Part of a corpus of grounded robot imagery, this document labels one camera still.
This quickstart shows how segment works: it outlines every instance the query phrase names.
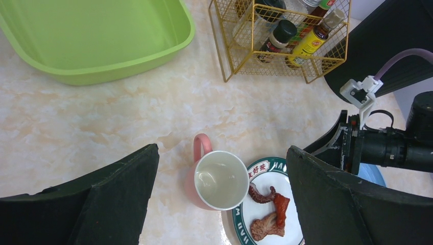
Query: beige marble surface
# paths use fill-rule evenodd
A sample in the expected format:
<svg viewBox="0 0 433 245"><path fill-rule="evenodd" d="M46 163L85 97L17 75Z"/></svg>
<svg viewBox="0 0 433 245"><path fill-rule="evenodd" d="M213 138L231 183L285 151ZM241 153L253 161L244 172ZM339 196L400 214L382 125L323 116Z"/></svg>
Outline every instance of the beige marble surface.
<svg viewBox="0 0 433 245"><path fill-rule="evenodd" d="M246 164L284 157L334 124L342 109L323 79L235 76L222 80L208 1L186 0L196 23L192 43L171 62L111 83L70 87L24 63L0 32L0 197L35 194L157 143L160 162L140 244L237 243L226 213L196 208L184 196L193 137ZM392 94L376 108L405 122ZM369 119L379 125L379 117ZM429 174L381 168L390 188L433 197Z"/></svg>

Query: mug handle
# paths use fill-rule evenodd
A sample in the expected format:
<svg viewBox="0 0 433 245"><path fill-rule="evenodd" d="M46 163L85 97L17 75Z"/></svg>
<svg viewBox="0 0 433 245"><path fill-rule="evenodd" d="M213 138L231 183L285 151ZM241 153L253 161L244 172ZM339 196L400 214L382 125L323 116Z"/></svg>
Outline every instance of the mug handle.
<svg viewBox="0 0 433 245"><path fill-rule="evenodd" d="M210 139L205 134L198 134L194 138L194 163L202 158L201 146L203 146L203 156L212 151Z"/></svg>

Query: black cable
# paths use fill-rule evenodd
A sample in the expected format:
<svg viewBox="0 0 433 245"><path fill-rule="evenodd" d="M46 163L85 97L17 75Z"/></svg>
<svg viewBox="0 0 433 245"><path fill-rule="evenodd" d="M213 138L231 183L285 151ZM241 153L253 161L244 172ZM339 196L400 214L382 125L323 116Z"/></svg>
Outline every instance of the black cable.
<svg viewBox="0 0 433 245"><path fill-rule="evenodd" d="M393 127L393 125L394 125L394 116L391 114L391 112L386 111L386 110L375 110L375 111L372 111L370 113L370 116L373 115L373 114L376 114L376 113L381 113L381 114L385 114L385 115L389 116L391 118L391 128ZM368 131L371 131L371 132L376 132L376 133L379 132L378 129L372 129L372 128L368 127L367 124L364 124L364 128L366 130L368 130Z"/></svg>

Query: white bracket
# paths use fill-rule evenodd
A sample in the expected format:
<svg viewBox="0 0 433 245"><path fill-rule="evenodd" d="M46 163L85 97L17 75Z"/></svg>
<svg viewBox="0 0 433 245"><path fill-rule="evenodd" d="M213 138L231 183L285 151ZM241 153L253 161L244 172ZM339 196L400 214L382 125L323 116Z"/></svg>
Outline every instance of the white bracket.
<svg viewBox="0 0 433 245"><path fill-rule="evenodd" d="M361 129L365 125L365 122L370 116L373 106L376 103L376 95L374 93L377 92L382 85L383 82L381 80L375 80L373 76L367 76L362 82L356 82L355 80L350 79L340 89L340 94L354 106L359 108ZM361 90L364 90L367 95L360 102L354 97L354 95Z"/></svg>

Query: spice rack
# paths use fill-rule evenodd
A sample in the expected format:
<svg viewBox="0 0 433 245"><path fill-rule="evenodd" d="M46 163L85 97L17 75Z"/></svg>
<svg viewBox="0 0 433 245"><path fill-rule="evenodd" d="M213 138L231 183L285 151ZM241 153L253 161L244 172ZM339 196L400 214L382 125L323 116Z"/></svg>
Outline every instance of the spice rack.
<svg viewBox="0 0 433 245"><path fill-rule="evenodd" d="M299 25L306 17L319 21L323 18L256 4L255 0L211 0L209 15L224 82L228 82L233 75L248 74L303 77L309 84L329 73L347 58L350 5L350 0L336 0L328 13L338 8L345 13L344 21L331 31L326 42L313 56L296 55L307 59L300 68L290 68L286 64L287 58L294 57L289 54L290 49L284 48L281 53L272 53L272 62L262 63L257 55L266 53L259 51L260 46L281 19ZM277 12L282 14L270 23L259 21L257 13L263 12L267 16L275 16ZM228 66L228 72L225 72L225 66Z"/></svg>

